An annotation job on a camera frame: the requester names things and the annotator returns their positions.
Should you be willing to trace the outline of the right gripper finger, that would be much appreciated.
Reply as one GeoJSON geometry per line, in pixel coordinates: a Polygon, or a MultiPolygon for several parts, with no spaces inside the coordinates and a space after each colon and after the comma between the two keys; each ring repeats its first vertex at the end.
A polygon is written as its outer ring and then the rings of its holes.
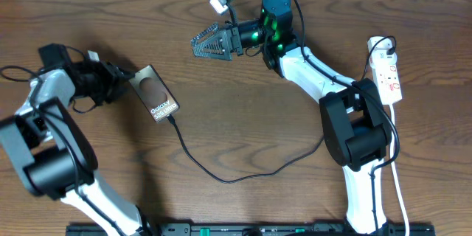
{"type": "Polygon", "coordinates": [[[201,41],[204,41],[206,38],[215,34],[219,30],[218,22],[213,23],[211,26],[207,27],[202,32],[198,33],[194,38],[191,39],[190,43],[192,47],[195,47],[201,41]]]}
{"type": "Polygon", "coordinates": [[[192,52],[199,58],[211,58],[218,60],[232,59],[232,45],[226,30],[217,30],[208,32],[203,37],[194,37],[192,39],[192,52]]]}

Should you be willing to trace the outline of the Galaxy S25 Ultra smartphone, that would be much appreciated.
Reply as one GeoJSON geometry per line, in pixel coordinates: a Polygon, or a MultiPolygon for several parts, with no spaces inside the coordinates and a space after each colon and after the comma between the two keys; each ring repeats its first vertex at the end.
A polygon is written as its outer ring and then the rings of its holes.
{"type": "Polygon", "coordinates": [[[137,71],[129,81],[155,122],[161,122],[180,105],[152,65],[137,71]]]}

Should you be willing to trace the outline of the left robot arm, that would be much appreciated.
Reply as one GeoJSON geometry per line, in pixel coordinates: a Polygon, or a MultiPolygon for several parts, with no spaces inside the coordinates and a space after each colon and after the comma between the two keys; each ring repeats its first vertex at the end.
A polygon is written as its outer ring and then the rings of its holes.
{"type": "Polygon", "coordinates": [[[43,66],[25,80],[30,92],[24,104],[1,121],[1,145],[31,194],[79,209],[107,235],[160,235],[101,176],[91,144],[67,111],[80,98],[94,106],[112,103],[134,72],[92,51],[73,61],[68,51],[63,44],[39,48],[43,66]]]}

